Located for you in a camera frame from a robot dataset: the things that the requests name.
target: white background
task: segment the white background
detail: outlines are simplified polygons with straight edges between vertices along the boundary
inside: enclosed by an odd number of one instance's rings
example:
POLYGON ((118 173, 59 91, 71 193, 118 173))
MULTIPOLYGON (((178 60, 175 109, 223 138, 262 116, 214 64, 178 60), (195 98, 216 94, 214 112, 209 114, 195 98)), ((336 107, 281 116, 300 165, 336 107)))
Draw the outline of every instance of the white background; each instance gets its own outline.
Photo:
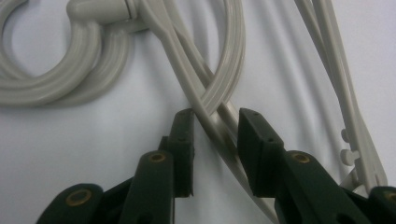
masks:
MULTIPOLYGON (((333 1, 361 113, 396 186, 395 1, 333 1)), ((32 75, 64 56, 67 0, 31 0, 8 20, 5 48, 32 75)), ((198 49, 219 61, 221 0, 177 0, 198 49)), ((247 56, 233 95, 236 107, 261 112, 289 150, 316 156, 339 182, 348 148, 339 105, 291 0, 243 0, 247 56)), ((131 36, 131 53, 114 88, 68 108, 0 107, 0 223, 35 223, 49 202, 77 183, 109 189, 134 175, 139 157, 168 135, 189 103, 150 31, 131 36)), ((194 197, 177 199, 176 223, 268 223, 227 170, 201 126, 195 128, 194 197)))

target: white surface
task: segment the white surface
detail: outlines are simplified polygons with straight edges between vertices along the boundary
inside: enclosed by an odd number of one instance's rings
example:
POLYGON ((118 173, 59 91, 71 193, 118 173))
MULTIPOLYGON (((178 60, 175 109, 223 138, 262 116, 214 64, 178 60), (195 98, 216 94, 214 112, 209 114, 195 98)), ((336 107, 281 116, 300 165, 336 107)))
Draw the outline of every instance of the white surface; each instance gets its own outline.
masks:
MULTIPOLYGON (((361 113, 396 186, 396 16, 394 1, 333 1, 361 113)), ((70 37, 67 0, 31 0, 10 18, 5 47, 26 71, 58 63, 70 37)), ((178 0, 211 68, 224 34, 221 0, 178 0)), ((316 156, 339 181, 347 144, 340 109, 292 1, 244 0, 247 57, 233 95, 237 107, 263 113, 287 149, 316 156)), ((34 223, 57 193, 77 183, 109 189, 134 175, 139 157, 168 135, 189 106, 159 40, 131 38, 129 62, 100 99, 68 108, 0 108, 0 223, 34 223)), ((194 197, 177 199, 176 223, 266 223, 196 123, 194 197)))

